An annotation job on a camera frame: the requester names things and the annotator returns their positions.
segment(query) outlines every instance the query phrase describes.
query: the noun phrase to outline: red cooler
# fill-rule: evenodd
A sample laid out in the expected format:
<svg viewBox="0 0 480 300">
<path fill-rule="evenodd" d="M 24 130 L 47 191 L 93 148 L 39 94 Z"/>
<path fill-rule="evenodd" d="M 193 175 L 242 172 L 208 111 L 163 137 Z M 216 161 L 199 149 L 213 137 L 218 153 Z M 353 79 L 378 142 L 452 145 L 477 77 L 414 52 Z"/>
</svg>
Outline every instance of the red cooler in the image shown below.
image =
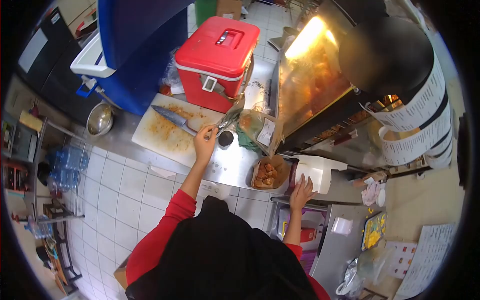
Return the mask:
<svg viewBox="0 0 480 300">
<path fill-rule="evenodd" d="M 245 22 L 208 18 L 175 53 L 187 101 L 227 112 L 249 67 L 260 29 Z"/>
</svg>

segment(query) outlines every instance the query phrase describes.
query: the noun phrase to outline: red long sleeve shirt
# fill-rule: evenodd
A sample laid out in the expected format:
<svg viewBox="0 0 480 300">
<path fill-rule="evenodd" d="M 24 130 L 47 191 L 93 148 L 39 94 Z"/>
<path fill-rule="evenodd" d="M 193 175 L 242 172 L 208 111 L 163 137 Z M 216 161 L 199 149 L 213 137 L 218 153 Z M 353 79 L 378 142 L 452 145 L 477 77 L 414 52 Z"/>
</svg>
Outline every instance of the red long sleeve shirt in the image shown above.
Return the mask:
<svg viewBox="0 0 480 300">
<path fill-rule="evenodd" d="M 127 262 L 127 284 L 137 280 L 140 276 L 158 265 L 163 250 L 170 239 L 177 224 L 187 218 L 193 218 L 197 202 L 182 190 L 178 190 L 168 204 L 165 215 L 158 225 L 150 231 L 133 249 Z M 302 247 L 286 244 L 300 260 Z M 324 288 L 310 275 L 307 278 L 317 294 L 319 300 L 329 300 Z"/>
</svg>

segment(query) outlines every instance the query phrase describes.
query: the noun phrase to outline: stainless steel counter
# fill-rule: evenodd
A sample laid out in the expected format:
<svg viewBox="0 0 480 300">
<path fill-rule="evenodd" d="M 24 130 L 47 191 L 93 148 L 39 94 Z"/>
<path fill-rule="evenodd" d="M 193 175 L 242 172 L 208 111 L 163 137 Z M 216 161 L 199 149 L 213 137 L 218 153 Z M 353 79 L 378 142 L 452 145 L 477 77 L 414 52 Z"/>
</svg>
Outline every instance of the stainless steel counter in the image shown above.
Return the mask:
<svg viewBox="0 0 480 300">
<path fill-rule="evenodd" d="M 250 83 L 245 89 L 245 108 L 251 108 L 257 102 L 268 101 L 273 70 L 274 65 L 271 63 L 263 60 L 255 61 Z M 144 164 L 187 175 L 190 171 L 189 167 L 132 142 L 133 133 L 141 118 L 141 116 L 120 110 L 115 116 L 110 132 L 97 138 L 87 137 L 88 142 Z M 261 154 L 240 147 L 237 134 L 233 132 L 233 135 L 234 140 L 230 146 L 221 147 L 217 144 L 215 147 L 211 162 L 205 171 L 204 179 L 251 189 L 249 185 L 252 178 L 252 166 L 261 158 Z M 269 192 L 284 194 L 287 187 L 288 180 L 280 188 Z M 332 185 L 330 187 L 332 192 L 329 192 L 328 195 L 318 195 L 316 199 L 361 203 L 361 190 L 353 188 L 341 175 L 332 174 Z"/>
<path fill-rule="evenodd" d="M 358 257 L 361 253 L 363 239 L 362 230 L 365 227 L 366 216 L 371 217 L 377 212 L 385 211 L 385 207 L 372 205 L 373 214 L 367 206 L 360 205 L 329 205 L 325 236 L 319 249 L 320 254 L 315 259 L 310 275 L 322 285 L 331 299 L 337 299 L 336 288 L 343 282 L 347 261 Z M 331 228 L 336 217 L 353 220 L 352 232 L 348 236 L 332 233 Z"/>
</svg>

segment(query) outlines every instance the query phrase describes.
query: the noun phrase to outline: person's arm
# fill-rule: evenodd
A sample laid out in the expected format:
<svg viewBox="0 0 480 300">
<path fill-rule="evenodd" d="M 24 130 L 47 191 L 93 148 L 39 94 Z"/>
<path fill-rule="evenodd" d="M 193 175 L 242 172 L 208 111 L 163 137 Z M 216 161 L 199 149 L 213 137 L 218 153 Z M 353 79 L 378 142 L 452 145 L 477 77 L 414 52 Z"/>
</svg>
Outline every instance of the person's arm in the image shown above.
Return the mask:
<svg viewBox="0 0 480 300">
<path fill-rule="evenodd" d="M 205 140 L 205 136 L 209 130 L 212 130 L 212 133 L 210 134 L 211 138 Z M 186 192 L 193 199 L 197 197 L 202 177 L 204 176 L 205 169 L 212 157 L 217 132 L 218 128 L 215 127 L 215 125 L 210 125 L 200 129 L 197 135 L 193 138 L 197 159 L 188 173 L 187 178 L 185 178 L 185 181 L 180 187 L 182 191 Z"/>
<path fill-rule="evenodd" d="M 313 182 L 308 177 L 305 183 L 305 176 L 301 175 L 301 180 L 295 185 L 292 195 L 290 196 L 290 221 L 288 222 L 287 232 L 283 237 L 284 244 L 292 244 L 300 246 L 301 232 L 301 209 L 307 201 L 312 199 L 317 192 L 312 192 Z"/>
<path fill-rule="evenodd" d="M 204 136 L 213 125 L 202 128 L 193 142 L 197 159 L 180 189 L 173 195 L 158 225 L 150 231 L 133 249 L 127 262 L 127 284 L 158 265 L 163 250 L 178 223 L 193 218 L 196 209 L 195 198 L 200 182 L 215 145 L 217 128 L 212 130 L 212 138 L 205 141 Z"/>
</svg>

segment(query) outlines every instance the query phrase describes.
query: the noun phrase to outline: stainless steel bowl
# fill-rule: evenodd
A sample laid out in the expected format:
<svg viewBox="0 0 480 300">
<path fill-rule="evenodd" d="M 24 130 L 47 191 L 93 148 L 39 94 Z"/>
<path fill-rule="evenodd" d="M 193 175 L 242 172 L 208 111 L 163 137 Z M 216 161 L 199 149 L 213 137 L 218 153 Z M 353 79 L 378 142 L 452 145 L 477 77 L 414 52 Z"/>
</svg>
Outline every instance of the stainless steel bowl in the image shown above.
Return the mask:
<svg viewBox="0 0 480 300">
<path fill-rule="evenodd" d="M 87 130 L 92 136 L 107 133 L 113 125 L 113 109 L 108 103 L 98 103 L 90 112 L 87 120 Z"/>
</svg>

